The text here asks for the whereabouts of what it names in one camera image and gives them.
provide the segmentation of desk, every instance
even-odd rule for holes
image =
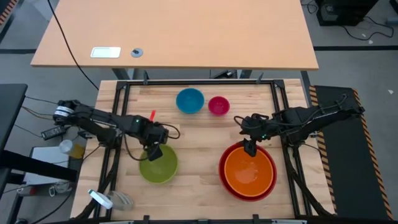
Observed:
[[[112,112],[116,84],[116,81],[101,82],[96,109]],[[300,80],[284,80],[284,84],[290,106],[306,107]],[[186,87],[197,88],[205,96],[206,103],[197,114],[183,114],[175,105],[177,93]],[[216,95],[225,96],[231,103],[231,109],[224,117],[212,116],[207,109],[208,101]],[[120,97],[118,114],[121,112],[122,102],[123,97]],[[275,189],[264,200],[242,202],[227,193],[218,178],[218,161],[223,151],[230,145],[242,141],[244,137],[239,134],[240,128],[233,121],[233,116],[247,116],[251,113],[271,115],[275,111],[274,108],[269,85],[131,86],[127,114],[149,117],[152,110],[157,110],[156,121],[172,124],[181,131],[180,139],[169,139],[167,143],[177,153],[179,169],[169,183],[149,184],[140,176],[138,162],[133,161],[122,146],[116,190],[130,195],[135,207],[130,212],[114,210],[112,220],[142,220],[143,215],[150,215],[151,220],[249,219],[254,213],[259,214],[261,218],[293,218],[279,137],[260,143],[270,153],[278,170]],[[170,129],[170,135],[173,134],[176,132]],[[138,156],[142,152],[138,141],[128,138],[128,142],[133,155]],[[307,144],[316,147],[315,139],[308,139]],[[97,145],[98,142],[95,140],[88,141],[86,154]],[[333,213],[319,152],[311,147],[302,146],[300,154],[308,188],[318,201]],[[103,156],[104,149],[98,149],[83,163],[71,217],[77,216],[90,201],[88,189],[97,189]],[[298,202],[303,212],[300,194]]]
[[[55,13],[82,67],[318,69],[298,0],[61,0]],[[54,19],[31,65],[76,66]]]

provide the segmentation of black metal frame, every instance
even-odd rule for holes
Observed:
[[[275,112],[280,111],[280,106],[279,106],[279,101],[278,101],[278,96],[277,96],[277,89],[280,90],[281,95],[282,95],[282,102],[284,108],[289,107],[289,103],[287,101],[287,94],[285,90],[285,85],[283,80],[253,80],[253,79],[238,79],[238,80],[146,80],[146,82],[139,81],[139,80],[131,80],[131,81],[118,81],[116,85],[116,92],[114,96],[114,103],[113,103],[113,109],[112,113],[116,113],[118,110],[118,104],[119,104],[119,99],[121,95],[121,91],[124,89],[124,99],[123,99],[123,105],[122,105],[122,112],[121,115],[126,115],[127,112],[127,106],[128,106],[128,101],[129,101],[129,94],[130,94],[130,87],[131,86],[142,86],[142,85],[270,85],[271,88],[271,94],[272,94],[272,99],[274,102],[275,106]],[[282,141],[282,148],[283,148],[283,155],[285,159],[285,166],[287,168],[288,161],[290,159],[289,155],[289,150],[288,150],[288,145],[286,142],[284,142],[283,139]],[[108,170],[108,164],[109,164],[109,155],[110,155],[110,150],[106,150],[104,154],[104,160],[103,160],[103,165],[101,168],[101,176],[99,180],[99,184],[101,185],[105,179],[107,170]],[[298,175],[305,184],[305,179],[303,175],[303,169],[302,169],[302,164],[300,160],[300,154],[298,153],[298,150],[294,151],[294,157],[297,167],[296,169],[298,170]],[[119,158],[115,158],[114,162],[118,164]],[[297,200],[297,192],[295,188],[295,182],[293,178],[290,176],[289,173],[288,175],[288,182],[289,182],[289,190],[290,190],[290,197],[292,199],[292,208],[294,211],[295,217],[298,217],[301,215],[300,213],[300,208],[299,208],[299,203]],[[116,186],[116,176],[112,179],[110,183],[110,190],[114,190]],[[305,204],[305,213],[306,215],[312,215],[311,212],[311,206],[309,201],[307,200],[306,196],[303,195],[304,198],[304,204]],[[105,217],[100,217],[100,205],[97,205],[95,208],[94,212],[94,218],[105,218],[110,220],[111,219],[111,214],[112,210],[107,210]],[[260,220],[258,218],[258,215],[253,215],[252,220],[211,220],[212,223],[262,223],[262,222],[270,222],[270,219],[266,220]],[[155,222],[159,223],[207,223],[209,220],[156,220]],[[147,223],[141,220],[135,220],[134,223]]]

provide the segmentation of gray floor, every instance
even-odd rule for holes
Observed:
[[[354,40],[348,37],[340,27],[320,27],[316,16],[309,14],[303,8],[305,18],[314,46],[358,46],[358,45],[398,45],[398,35],[387,39],[382,36],[374,36],[373,43]],[[369,13],[378,22],[385,21],[387,16],[396,16],[387,0],[381,0]],[[47,26],[47,20],[25,1],[18,11],[16,19],[10,27],[7,35],[0,44],[0,49],[27,49],[36,48]],[[350,28],[353,35],[362,37],[381,30],[388,29],[363,22],[357,28]],[[97,91],[85,80],[75,68],[32,68],[29,64],[33,55],[0,55],[0,67],[2,74],[0,83],[26,83],[29,88],[28,96],[57,101],[59,99],[79,99],[93,105]],[[394,190],[398,186],[398,169],[395,161],[398,159],[398,138],[395,137],[398,126],[398,77],[397,51],[383,52],[317,52],[320,66],[319,71],[309,72],[310,81],[315,85],[349,86],[358,89],[363,106],[366,108],[366,119],[371,133],[374,148],[381,168],[384,185],[387,190],[389,202],[393,214],[398,215],[398,192]],[[110,69],[85,69],[88,76],[97,84],[101,80],[114,80]],[[151,78],[208,78],[209,70],[148,70]],[[254,71],[257,77],[264,72],[264,78],[300,78],[300,72],[286,71]],[[24,105],[33,110],[52,113],[53,105],[37,103],[25,100]],[[44,129],[51,128],[52,122],[32,117],[25,111],[19,113],[17,124],[40,133]],[[70,130],[65,138],[73,138],[76,131]],[[53,146],[59,143],[59,139],[43,141],[20,129],[14,128],[8,140],[6,149],[28,155],[32,146]],[[7,189],[16,188],[8,185]],[[0,223],[5,223],[9,213],[15,192],[4,194],[0,201]],[[64,196],[51,198],[39,196],[25,198],[20,211],[20,217],[34,221],[47,214],[64,199]],[[66,220],[69,217],[73,199],[55,214],[46,219],[46,222]]]

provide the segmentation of red marker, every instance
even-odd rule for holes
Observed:
[[[150,114],[150,121],[154,121],[155,118],[155,114],[156,114],[156,110],[152,110],[152,113]]]

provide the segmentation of orange bowl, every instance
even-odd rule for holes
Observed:
[[[224,164],[225,179],[231,188],[245,197],[257,197],[266,192],[274,180],[274,167],[262,150],[255,157],[243,147],[231,151]]]

